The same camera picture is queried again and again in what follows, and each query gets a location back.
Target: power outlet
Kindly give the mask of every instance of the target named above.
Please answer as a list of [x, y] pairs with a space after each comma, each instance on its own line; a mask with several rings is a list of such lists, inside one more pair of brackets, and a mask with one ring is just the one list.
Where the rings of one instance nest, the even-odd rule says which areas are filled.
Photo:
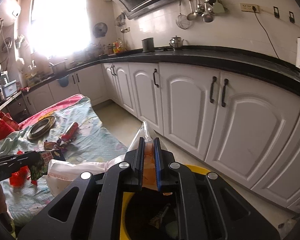
[[251, 4], [251, 3], [241, 3], [240, 8], [243, 12], [254, 12], [252, 9], [252, 6], [254, 6], [257, 10], [256, 12], [259, 13], [259, 6], [257, 4]]

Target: white cabinet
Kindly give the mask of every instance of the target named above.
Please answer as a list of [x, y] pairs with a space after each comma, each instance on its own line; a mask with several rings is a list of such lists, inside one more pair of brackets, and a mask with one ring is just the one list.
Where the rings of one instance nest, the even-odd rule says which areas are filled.
[[32, 115], [52, 106], [55, 103], [48, 84], [43, 85], [42, 87], [39, 87], [33, 92], [25, 95], [25, 98]]
[[220, 71], [167, 63], [159, 66], [164, 136], [203, 160], [218, 104]]
[[288, 141], [300, 113], [300, 97], [237, 74], [221, 72], [220, 82], [222, 88], [205, 162], [251, 188]]
[[119, 100], [118, 85], [113, 74], [112, 63], [103, 64], [103, 73], [109, 98], [116, 102], [118, 105], [120, 105], [121, 102]]
[[119, 95], [121, 106], [134, 116], [138, 116], [128, 63], [113, 63], [112, 72], [116, 80], [117, 94]]
[[300, 212], [300, 117], [283, 151], [252, 190]]
[[107, 99], [101, 64], [78, 70], [74, 75], [80, 93], [90, 98], [93, 106]]
[[64, 87], [61, 87], [60, 83], [58, 80], [54, 80], [49, 83], [49, 88], [51, 90], [52, 96], [54, 101], [60, 102], [70, 96], [80, 94], [78, 83], [75, 78], [75, 74], [69, 74], [67, 78], [63, 78], [63, 81], [65, 84], [63, 85]]
[[163, 134], [160, 72], [157, 64], [129, 63], [138, 118]]

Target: light blue cloth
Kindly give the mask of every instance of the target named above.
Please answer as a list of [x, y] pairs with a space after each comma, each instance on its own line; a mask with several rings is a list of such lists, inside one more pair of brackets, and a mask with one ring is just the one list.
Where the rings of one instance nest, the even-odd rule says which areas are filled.
[[[0, 156], [16, 154], [18, 150], [43, 151], [43, 142], [57, 141], [72, 122], [77, 122], [79, 129], [76, 140], [64, 154], [70, 163], [107, 162], [126, 153], [127, 147], [102, 126], [89, 98], [83, 98], [72, 106], [54, 112], [53, 115], [56, 122], [43, 138], [32, 142], [27, 139], [26, 134], [32, 125], [19, 132], [13, 132], [0, 141]], [[22, 188], [13, 188], [9, 179], [1, 182], [8, 210], [17, 226], [25, 225], [53, 199], [45, 178], [42, 177], [37, 182], [38, 186], [35, 186], [26, 181]]]

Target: floor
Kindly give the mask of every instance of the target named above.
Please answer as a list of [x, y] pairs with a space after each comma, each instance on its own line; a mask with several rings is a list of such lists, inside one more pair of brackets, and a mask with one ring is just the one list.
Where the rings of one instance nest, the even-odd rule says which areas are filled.
[[[103, 126], [106, 127], [110, 133], [112, 133], [119, 141], [125, 146], [129, 146], [133, 140], [135, 134], [141, 127], [142, 122], [134, 117], [115, 103], [111, 103], [103, 108], [95, 108], [96, 114], [103, 122]], [[162, 141], [167, 147], [168, 151], [174, 154], [175, 160], [183, 164], [193, 164], [203, 168], [208, 168], [204, 163], [192, 157], [190, 154], [184, 152], [179, 147], [175, 146], [167, 139], [159, 135], [160, 141]], [[226, 179], [226, 181], [239, 192], [255, 209], [257, 209], [274, 227], [278, 228], [280, 223], [285, 222], [288, 218], [294, 216], [293, 213], [286, 212], [265, 200], [252, 194], [250, 191], [238, 186], [232, 181]]]

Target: black countertop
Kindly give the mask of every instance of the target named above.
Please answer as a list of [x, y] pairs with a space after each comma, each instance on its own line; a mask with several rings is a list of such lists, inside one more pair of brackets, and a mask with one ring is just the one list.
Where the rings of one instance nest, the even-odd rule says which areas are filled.
[[[100, 60], [91, 60], [68, 70], [67, 74], [106, 62], [179, 63], [225, 70], [277, 85], [300, 96], [300, 71], [292, 64], [267, 55], [224, 47], [189, 46], [183, 50], [141, 52], [137, 49]], [[57, 79], [51, 76], [33, 86], [29, 93]]]

